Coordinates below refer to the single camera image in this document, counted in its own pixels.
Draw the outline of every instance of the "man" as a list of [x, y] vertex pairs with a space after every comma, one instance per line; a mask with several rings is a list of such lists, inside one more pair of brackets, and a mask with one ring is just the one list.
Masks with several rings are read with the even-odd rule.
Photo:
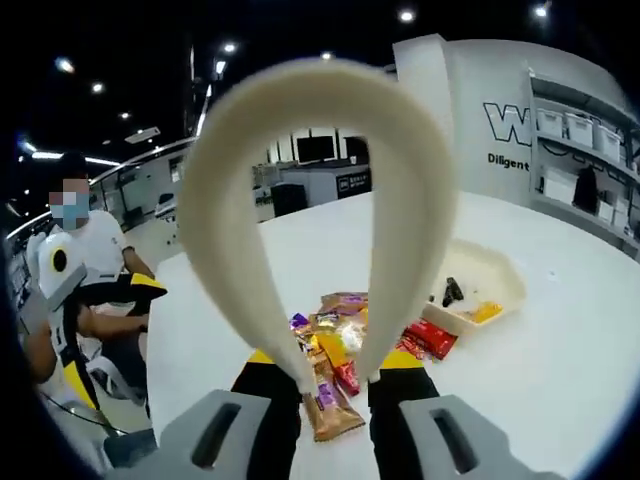
[[[55, 226], [51, 233], [66, 231], [75, 240], [87, 268], [101, 274], [119, 274], [123, 267], [130, 273], [154, 278], [122, 233], [116, 219], [108, 212], [89, 211], [89, 180], [85, 158], [66, 153], [56, 165], [54, 185], [49, 192], [49, 205]], [[30, 266], [32, 275], [37, 270]], [[148, 309], [137, 315], [126, 310], [120, 315], [114, 309], [81, 307], [78, 332], [102, 343], [102, 355], [109, 358], [133, 387], [146, 390], [146, 340]], [[26, 353], [34, 380], [45, 382], [53, 374], [56, 355], [50, 340], [48, 322], [27, 339]]]

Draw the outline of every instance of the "white table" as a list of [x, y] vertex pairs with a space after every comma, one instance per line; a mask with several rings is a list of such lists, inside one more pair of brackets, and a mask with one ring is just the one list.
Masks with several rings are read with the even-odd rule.
[[[325, 293], [367, 289], [371, 199], [360, 195], [260, 225], [287, 314], [316, 310]], [[458, 395], [502, 428], [529, 467], [574, 477], [634, 401], [640, 266], [569, 224], [478, 195], [461, 194], [455, 235], [507, 254], [528, 299], [520, 312], [461, 337], [443, 362], [426, 369], [441, 394]], [[221, 318], [184, 253], [162, 262], [157, 275], [169, 290], [153, 302], [149, 331], [159, 438], [206, 393], [230, 388], [252, 350]], [[369, 418], [366, 394], [352, 404]], [[314, 444], [302, 418], [291, 478], [377, 478], [368, 428]]]

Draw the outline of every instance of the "television screen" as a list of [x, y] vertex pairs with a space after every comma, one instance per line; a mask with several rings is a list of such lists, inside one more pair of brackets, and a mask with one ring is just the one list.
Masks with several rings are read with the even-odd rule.
[[345, 137], [347, 144], [347, 158], [369, 158], [369, 147], [367, 141], [362, 137]]
[[298, 138], [298, 162], [315, 162], [336, 156], [333, 137]]

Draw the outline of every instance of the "white t-shirt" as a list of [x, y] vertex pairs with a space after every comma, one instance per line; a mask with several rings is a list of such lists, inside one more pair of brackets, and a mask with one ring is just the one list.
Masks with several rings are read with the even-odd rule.
[[[55, 225], [51, 233], [61, 232]], [[119, 274], [124, 267], [122, 251], [129, 246], [118, 221], [109, 212], [92, 210], [89, 221], [76, 230], [67, 230], [82, 252], [87, 268], [103, 274]]]

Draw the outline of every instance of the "black ceiling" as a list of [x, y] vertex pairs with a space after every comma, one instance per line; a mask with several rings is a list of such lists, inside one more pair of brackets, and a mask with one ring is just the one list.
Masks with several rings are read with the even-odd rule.
[[[546, 27], [532, 18], [538, 3], [524, 0], [210, 0], [153, 3], [100, 2], [78, 10], [53, 2], [26, 11], [19, 53], [21, 117], [16, 136], [39, 150], [82, 151], [87, 156], [123, 161], [155, 144], [189, 135], [197, 122], [214, 56], [223, 42], [239, 48], [218, 93], [278, 62], [317, 56], [373, 65], [393, 62], [399, 40], [440, 33], [447, 40], [503, 38], [551, 45], [585, 57], [611, 71], [637, 98], [633, 46], [634, 20], [619, 2], [554, 1]], [[403, 7], [417, 11], [413, 24], [398, 22]], [[191, 81], [190, 49], [195, 52]], [[75, 73], [56, 70], [56, 57], [69, 58]], [[91, 93], [93, 82], [105, 91]], [[130, 119], [118, 114], [128, 112]], [[124, 138], [157, 126], [153, 144], [130, 145]], [[20, 155], [25, 157], [18, 162]], [[4, 160], [10, 179], [7, 198], [21, 215], [45, 211], [47, 162], [16, 149]], [[92, 175], [109, 167], [92, 166]], [[16, 218], [21, 223], [28, 218]]]

